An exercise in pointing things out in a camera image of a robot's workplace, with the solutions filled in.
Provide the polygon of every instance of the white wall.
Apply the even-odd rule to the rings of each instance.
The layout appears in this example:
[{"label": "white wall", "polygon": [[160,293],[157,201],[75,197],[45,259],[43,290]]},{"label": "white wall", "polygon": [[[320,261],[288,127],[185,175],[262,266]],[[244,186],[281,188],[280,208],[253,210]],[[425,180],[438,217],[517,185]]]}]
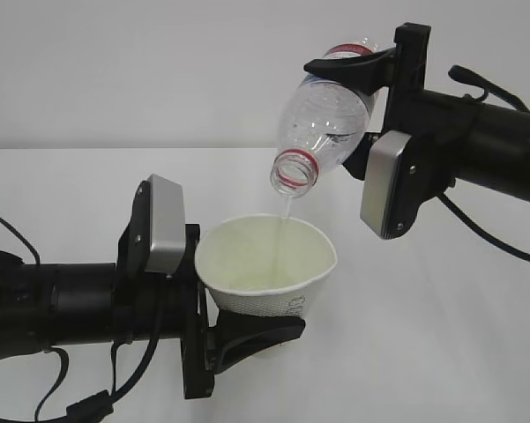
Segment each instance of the white wall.
[{"label": "white wall", "polygon": [[[0,214],[45,263],[116,258],[138,182],[184,186],[187,218],[277,212],[273,150],[0,151]],[[340,264],[302,339],[216,378],[214,396],[182,399],[180,349],[161,342],[145,379],[108,421],[530,422],[530,265],[487,246],[438,202],[410,233],[381,241],[359,220],[362,185],[340,168],[293,214],[321,227]],[[530,204],[459,183],[452,191],[492,233],[530,251]],[[0,227],[0,249],[31,257]],[[145,343],[121,351],[120,379]],[[110,384],[108,345],[69,349],[71,371],[42,417]],[[0,416],[29,419],[56,378],[55,356],[0,362]]]},{"label": "white wall", "polygon": [[525,0],[0,0],[0,147],[271,145],[308,60],[406,21],[429,87],[462,63],[530,104]]}]

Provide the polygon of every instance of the plastic bottle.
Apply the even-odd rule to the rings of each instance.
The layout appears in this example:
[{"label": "plastic bottle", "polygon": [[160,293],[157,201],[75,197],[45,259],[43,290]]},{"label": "plastic bottle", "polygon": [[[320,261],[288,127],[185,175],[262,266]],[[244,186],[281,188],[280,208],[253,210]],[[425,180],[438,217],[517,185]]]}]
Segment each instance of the plastic bottle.
[{"label": "plastic bottle", "polygon": [[[364,56],[376,44],[364,39],[330,49],[324,59]],[[376,95],[367,96],[308,75],[280,118],[272,186],[283,196],[301,197],[317,178],[341,164],[366,131]]]}]

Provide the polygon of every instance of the red ring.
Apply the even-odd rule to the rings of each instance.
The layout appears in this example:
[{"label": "red ring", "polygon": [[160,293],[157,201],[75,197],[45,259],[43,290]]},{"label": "red ring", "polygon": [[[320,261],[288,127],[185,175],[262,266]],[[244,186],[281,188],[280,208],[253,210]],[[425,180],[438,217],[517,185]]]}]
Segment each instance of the red ring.
[{"label": "red ring", "polygon": [[[295,153],[301,154],[303,157],[305,157],[306,159],[308,159],[311,162],[312,166],[314,167],[314,170],[316,171],[315,172],[315,178],[314,178],[314,181],[312,183],[312,185],[315,185],[316,181],[317,181],[317,176],[319,175],[319,165],[317,164],[316,158],[312,154],[310,154],[309,152],[306,152],[305,150],[301,150],[299,148],[289,148],[289,149],[285,150],[284,152],[282,152],[281,154],[279,154],[276,157],[275,160],[277,160],[281,155],[286,154],[286,153],[290,153],[290,152],[295,152]],[[304,186],[308,185],[307,183],[296,182],[296,181],[293,181],[290,178],[287,178],[286,176],[281,174],[280,170],[277,171],[277,174],[279,176],[279,179],[281,181],[283,181],[284,183],[288,183],[288,184],[294,185],[296,187],[304,187]]]}]

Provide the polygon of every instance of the paper cup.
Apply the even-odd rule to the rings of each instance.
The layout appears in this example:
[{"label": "paper cup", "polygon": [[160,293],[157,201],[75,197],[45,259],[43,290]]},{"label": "paper cup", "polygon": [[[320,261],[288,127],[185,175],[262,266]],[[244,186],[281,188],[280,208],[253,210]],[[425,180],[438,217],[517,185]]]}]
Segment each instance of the paper cup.
[{"label": "paper cup", "polygon": [[322,231],[273,215],[225,221],[202,237],[195,255],[218,308],[245,315],[306,316],[336,264]]}]

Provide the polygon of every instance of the bottle mouth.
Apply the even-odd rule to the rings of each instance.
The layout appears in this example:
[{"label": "bottle mouth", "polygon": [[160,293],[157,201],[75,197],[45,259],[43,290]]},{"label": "bottle mouth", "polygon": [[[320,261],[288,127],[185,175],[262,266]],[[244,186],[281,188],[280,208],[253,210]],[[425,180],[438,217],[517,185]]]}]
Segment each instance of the bottle mouth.
[{"label": "bottle mouth", "polygon": [[301,197],[314,186],[318,173],[316,159],[310,153],[300,149],[289,149],[275,159],[271,182],[281,194]]}]

